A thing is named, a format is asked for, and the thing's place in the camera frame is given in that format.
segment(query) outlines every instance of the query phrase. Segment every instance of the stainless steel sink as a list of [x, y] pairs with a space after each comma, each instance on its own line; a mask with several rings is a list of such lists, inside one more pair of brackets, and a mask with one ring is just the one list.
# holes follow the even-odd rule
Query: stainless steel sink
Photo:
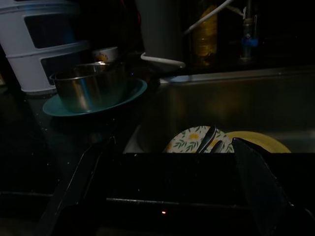
[[315, 152], [315, 67], [163, 79], [126, 152], [162, 152], [186, 128], [211, 124], [270, 135], [292, 152]]

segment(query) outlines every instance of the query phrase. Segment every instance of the teal plate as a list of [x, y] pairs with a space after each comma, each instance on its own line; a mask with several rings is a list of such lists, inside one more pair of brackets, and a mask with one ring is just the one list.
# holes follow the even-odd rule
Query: teal plate
[[125, 103], [131, 102], [132, 100], [139, 97], [147, 89], [147, 83], [143, 80], [136, 79], [136, 80], [133, 80], [129, 84], [129, 88], [130, 89], [128, 92], [128, 96], [126, 96], [126, 99], [111, 107], [106, 107], [102, 109], [92, 110], [89, 112], [81, 112], [81, 113], [70, 112], [63, 106], [63, 103], [59, 95], [55, 95], [45, 102], [43, 106], [43, 111], [44, 113], [54, 116], [54, 117], [74, 117], [74, 116], [81, 116], [81, 115], [106, 111], [114, 107], [119, 107]]

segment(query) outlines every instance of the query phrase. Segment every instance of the metal bowl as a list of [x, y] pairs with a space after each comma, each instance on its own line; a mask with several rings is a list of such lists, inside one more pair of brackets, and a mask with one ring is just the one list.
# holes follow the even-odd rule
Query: metal bowl
[[126, 90], [123, 64], [82, 64], [49, 78], [55, 82], [64, 106], [71, 112], [89, 112], [113, 106], [122, 100]]

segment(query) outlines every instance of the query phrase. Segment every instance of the cup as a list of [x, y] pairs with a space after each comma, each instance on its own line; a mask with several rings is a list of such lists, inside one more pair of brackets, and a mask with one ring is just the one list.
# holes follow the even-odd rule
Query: cup
[[115, 61], [118, 58], [118, 47], [97, 49], [94, 50], [92, 53], [95, 62], [97, 61], [111, 62]]

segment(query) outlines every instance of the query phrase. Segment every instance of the dish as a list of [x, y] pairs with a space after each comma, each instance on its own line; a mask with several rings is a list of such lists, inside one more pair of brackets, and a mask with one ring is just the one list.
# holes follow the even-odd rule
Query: dish
[[[169, 142], [164, 152], [195, 153], [209, 128], [210, 126], [196, 126], [184, 130]], [[230, 138], [221, 130], [217, 129], [214, 140], [210, 143], [204, 153], [209, 153], [219, 140], [224, 142], [224, 147], [221, 153], [234, 152]]]
[[249, 132], [249, 131], [235, 131], [226, 134], [232, 140], [233, 138], [245, 139], [251, 143], [257, 144], [271, 153], [290, 153], [291, 151], [282, 143], [271, 138], [270, 136]]
[[73, 117], [73, 116], [81, 116], [81, 115], [86, 115], [86, 114], [91, 114], [91, 113], [96, 113], [96, 112], [101, 112], [101, 111], [106, 111], [109, 109], [112, 109], [114, 107], [121, 106], [125, 103], [128, 103], [137, 97], [139, 97], [143, 92], [147, 89], [147, 83], [143, 80], [130, 80], [128, 83], [128, 92], [125, 97], [125, 99], [113, 106], [102, 108], [102, 109], [97, 109], [97, 110], [91, 110], [89, 112], [80, 112], [80, 113], [75, 113], [75, 112], [70, 112], [68, 111], [59, 95], [55, 95], [52, 98], [50, 98], [48, 101], [45, 102], [43, 106], [43, 111], [44, 113], [54, 116], [54, 117]]

